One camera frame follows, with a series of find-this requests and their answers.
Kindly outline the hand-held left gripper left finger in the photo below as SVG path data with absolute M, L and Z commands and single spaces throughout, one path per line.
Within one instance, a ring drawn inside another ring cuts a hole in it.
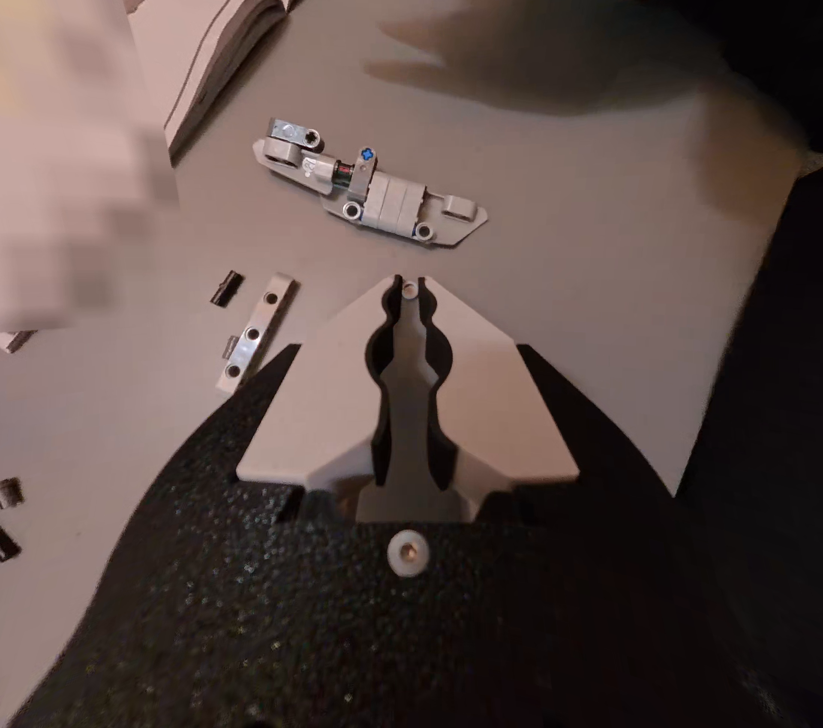
M 383 375 L 395 356 L 402 276 L 379 281 L 296 352 L 236 468 L 242 482 L 328 494 L 355 515 L 382 486 L 392 451 Z

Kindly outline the grey beam with holes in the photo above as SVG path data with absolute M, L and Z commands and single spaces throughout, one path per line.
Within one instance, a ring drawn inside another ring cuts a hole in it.
M 216 390 L 221 395 L 235 394 L 256 373 L 296 289 L 297 281 L 279 272 L 267 282 L 243 330 L 237 336 L 230 336 L 226 343 L 216 382 Z

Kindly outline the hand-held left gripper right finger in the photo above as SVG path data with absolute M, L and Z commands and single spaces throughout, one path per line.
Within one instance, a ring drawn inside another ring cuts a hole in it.
M 518 345 L 432 277 L 418 280 L 425 359 L 427 462 L 438 488 L 476 517 L 493 494 L 569 484 L 580 468 Z

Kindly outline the small black pin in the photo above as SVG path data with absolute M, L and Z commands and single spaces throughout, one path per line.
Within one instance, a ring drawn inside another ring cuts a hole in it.
M 241 273 L 236 270 L 230 270 L 211 296 L 211 304 L 218 308 L 226 308 L 236 295 L 244 279 L 245 277 Z

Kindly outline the grey desk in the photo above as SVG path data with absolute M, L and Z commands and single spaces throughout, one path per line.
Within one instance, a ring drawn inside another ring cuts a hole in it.
M 344 224 L 252 157 L 270 117 L 475 200 L 427 250 Z M 431 275 L 535 348 L 676 488 L 802 136 L 670 6 L 301 0 L 175 169 L 179 207 L 110 249 L 112 301 L 2 357 L 2 724 L 77 628 L 153 479 L 221 405 L 221 352 L 273 273 L 271 352 L 394 273 Z M 211 296 L 245 279 L 224 309 Z

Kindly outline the grey brick assembly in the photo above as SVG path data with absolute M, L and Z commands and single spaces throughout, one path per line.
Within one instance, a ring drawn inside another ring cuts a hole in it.
M 327 213 L 360 228 L 452 248 L 488 221 L 475 201 L 385 172 L 371 147 L 346 162 L 324 150 L 316 129 L 281 118 L 270 120 L 252 153 L 272 176 L 309 189 Z

